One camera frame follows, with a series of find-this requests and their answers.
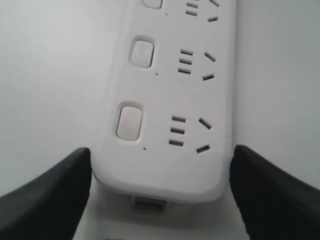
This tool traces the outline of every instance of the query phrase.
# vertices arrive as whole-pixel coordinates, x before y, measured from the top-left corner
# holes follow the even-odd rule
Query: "power strip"
[[[128,1],[92,169],[108,189],[215,200],[229,182],[236,0]]]

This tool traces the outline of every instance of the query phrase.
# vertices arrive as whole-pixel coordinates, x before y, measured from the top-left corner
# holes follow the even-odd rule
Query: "rectangular button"
[[[160,9],[162,6],[162,0],[143,0],[143,3],[152,9]]]
[[[140,68],[149,68],[151,66],[154,53],[154,45],[151,42],[138,40],[134,43],[131,62]]]
[[[142,121],[141,109],[133,106],[125,106],[122,108],[116,134],[120,139],[127,141],[135,141],[140,134]]]

